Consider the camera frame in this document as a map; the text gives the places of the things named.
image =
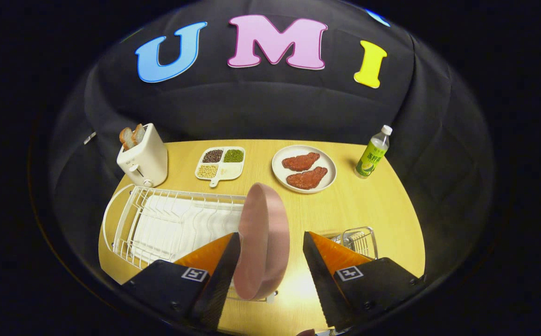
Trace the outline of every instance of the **wooden table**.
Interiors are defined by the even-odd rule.
[[[283,147],[296,144],[316,147],[335,162],[337,177],[328,189],[317,194],[299,194],[276,180],[271,169],[273,155]],[[219,185],[211,189],[209,181],[194,176],[194,170],[207,148],[221,146],[245,149],[243,173],[235,180],[219,181]],[[360,179],[354,174],[354,166],[364,152],[363,145],[293,140],[207,140],[166,143],[166,147],[168,177],[157,186],[159,189],[245,196],[254,183],[261,182],[279,193],[287,210],[291,239],[289,264],[275,301],[227,300],[219,322],[221,331],[295,336],[306,329],[315,328],[317,332],[328,329],[302,252],[305,231],[336,236],[348,228],[372,227],[379,257],[389,257],[414,276],[424,273],[422,230],[411,201],[388,160],[383,159],[368,179]],[[124,176],[117,191],[130,183]],[[109,212],[121,213],[122,209],[122,204],[111,204]],[[107,225],[108,232],[112,228],[114,234],[115,225]],[[117,281],[127,281],[139,272],[138,268],[109,251],[102,230],[98,256],[105,272]]]

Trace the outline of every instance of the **yellow letter i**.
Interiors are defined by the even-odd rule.
[[[354,74],[354,81],[377,89],[381,85],[379,72],[382,59],[386,57],[386,51],[368,41],[360,41],[360,44],[364,47],[364,59],[360,71]]]

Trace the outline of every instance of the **raw meat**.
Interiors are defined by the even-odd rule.
[[[313,189],[318,187],[318,184],[324,178],[324,175],[328,172],[328,169],[324,167],[316,167],[314,170],[307,172],[289,175],[287,177],[287,183],[293,187],[299,189]]]
[[[310,152],[306,155],[289,157],[281,161],[281,163],[284,168],[294,170],[295,172],[303,172],[304,170],[309,170],[318,159],[320,159],[320,154]]]

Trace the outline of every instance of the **bread slice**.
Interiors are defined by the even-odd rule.
[[[134,134],[132,134],[132,130],[129,127],[124,128],[119,134],[119,141],[121,141],[121,143],[123,144],[123,148],[126,151],[136,146],[136,142],[132,140],[133,136]]]
[[[138,126],[136,126],[136,130],[134,131],[134,134],[132,134],[132,140],[134,140],[136,145],[142,142],[142,139],[144,139],[144,134],[146,134],[144,126],[142,126],[142,124],[138,124]]]

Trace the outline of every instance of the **bottle cap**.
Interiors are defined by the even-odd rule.
[[[384,126],[383,126],[383,129],[382,129],[382,132],[383,132],[384,134],[390,135],[390,134],[393,132],[393,129],[390,128],[390,127],[387,126],[387,125],[384,125]]]

